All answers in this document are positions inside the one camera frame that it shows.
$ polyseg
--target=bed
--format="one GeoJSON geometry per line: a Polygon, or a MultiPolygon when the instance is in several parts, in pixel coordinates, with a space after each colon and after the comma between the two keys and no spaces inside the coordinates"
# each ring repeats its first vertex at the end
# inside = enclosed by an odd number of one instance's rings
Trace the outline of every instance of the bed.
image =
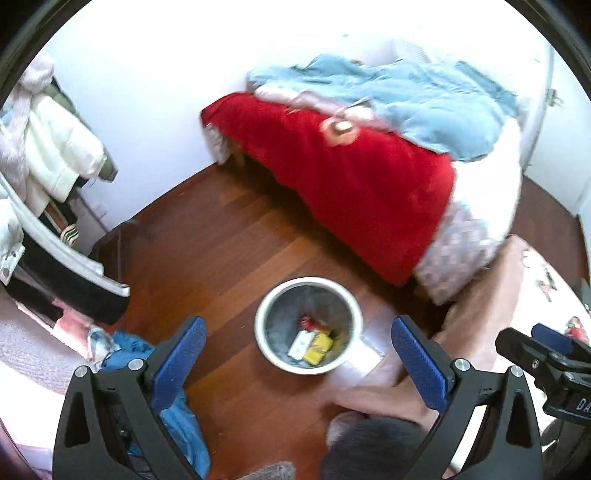
{"type": "MultiPolygon", "coordinates": [[[[395,56],[433,61],[405,41],[395,42],[395,56]]],[[[345,110],[359,126],[358,138],[346,147],[327,147],[319,125],[343,115],[343,98],[261,84],[268,71],[255,73],[249,92],[231,94],[202,112],[206,142],[218,163],[237,150],[246,152],[296,190],[320,223],[383,278],[402,285],[414,274],[435,304],[450,300],[494,258],[519,199],[521,163],[532,143],[524,145],[524,136],[539,129],[528,118],[535,117],[531,111],[542,98],[543,68],[534,72],[539,81],[515,96],[516,114],[507,116],[477,161],[458,161],[459,150],[402,138],[363,101],[345,110]]]]}

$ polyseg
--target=red blanket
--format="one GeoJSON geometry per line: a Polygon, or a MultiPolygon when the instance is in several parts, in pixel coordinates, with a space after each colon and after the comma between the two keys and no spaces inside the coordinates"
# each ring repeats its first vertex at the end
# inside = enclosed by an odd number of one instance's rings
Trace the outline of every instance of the red blanket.
{"type": "Polygon", "coordinates": [[[447,205],[451,158],[367,128],[352,144],[330,147],[319,130],[326,118],[247,93],[227,95],[202,112],[203,125],[237,141],[297,191],[322,225],[383,278],[402,285],[447,205]]]}

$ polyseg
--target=white puffer jacket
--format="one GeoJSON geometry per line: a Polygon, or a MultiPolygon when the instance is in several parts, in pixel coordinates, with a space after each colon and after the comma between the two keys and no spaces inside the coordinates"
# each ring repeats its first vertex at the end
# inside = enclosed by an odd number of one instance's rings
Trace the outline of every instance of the white puffer jacket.
{"type": "Polygon", "coordinates": [[[31,102],[25,159],[29,167],[25,203],[39,216],[49,201],[47,194],[65,201],[79,176],[98,176],[106,155],[103,144],[74,115],[41,93],[31,102]]]}

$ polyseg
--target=white wall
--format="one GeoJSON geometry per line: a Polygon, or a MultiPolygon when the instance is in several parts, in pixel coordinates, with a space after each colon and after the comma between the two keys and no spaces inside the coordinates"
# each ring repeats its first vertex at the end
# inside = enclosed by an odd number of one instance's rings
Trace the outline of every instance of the white wall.
{"type": "Polygon", "coordinates": [[[85,189],[111,228],[210,164],[199,112],[243,89],[253,67],[322,52],[382,64],[392,60],[390,39],[405,37],[512,61],[517,72],[515,46],[528,48],[531,29],[504,0],[93,0],[48,49],[120,168],[113,184],[85,189]]]}

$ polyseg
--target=hanging clothes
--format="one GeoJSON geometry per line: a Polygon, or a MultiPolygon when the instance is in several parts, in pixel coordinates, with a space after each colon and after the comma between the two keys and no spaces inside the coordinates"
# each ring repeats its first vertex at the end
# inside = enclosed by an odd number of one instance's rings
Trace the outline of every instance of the hanging clothes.
{"type": "MultiPolygon", "coordinates": [[[[60,84],[58,83],[55,77],[53,78],[51,83],[47,87],[45,87],[43,93],[49,95],[49,97],[51,97],[53,101],[55,101],[55,103],[57,103],[62,108],[74,115],[80,121],[80,123],[82,123],[82,125],[84,125],[88,130],[92,131],[90,126],[78,113],[78,110],[76,110],[76,107],[74,106],[72,100],[70,100],[70,97],[68,97],[65,94],[65,92],[61,89],[60,84]]],[[[98,177],[103,181],[112,182],[119,173],[119,170],[117,169],[117,166],[115,165],[115,162],[111,157],[111,154],[104,146],[103,151],[105,153],[105,163],[103,164],[103,167],[101,168],[98,177]]],[[[86,182],[87,179],[79,177],[78,181],[76,182],[76,186],[82,187],[86,182]]]]}
{"type": "Polygon", "coordinates": [[[23,200],[29,175],[25,160],[25,130],[33,95],[43,91],[53,78],[53,61],[39,53],[22,74],[0,111],[0,172],[23,200]]]}
{"type": "Polygon", "coordinates": [[[36,217],[65,202],[79,178],[112,181],[117,169],[53,79],[41,52],[0,111],[0,172],[36,217]]]}
{"type": "Polygon", "coordinates": [[[8,193],[0,186],[0,280],[8,284],[25,252],[24,233],[8,193]]]}
{"type": "Polygon", "coordinates": [[[75,245],[80,236],[76,227],[78,217],[72,211],[68,202],[58,202],[50,199],[39,220],[70,247],[75,245]]]}

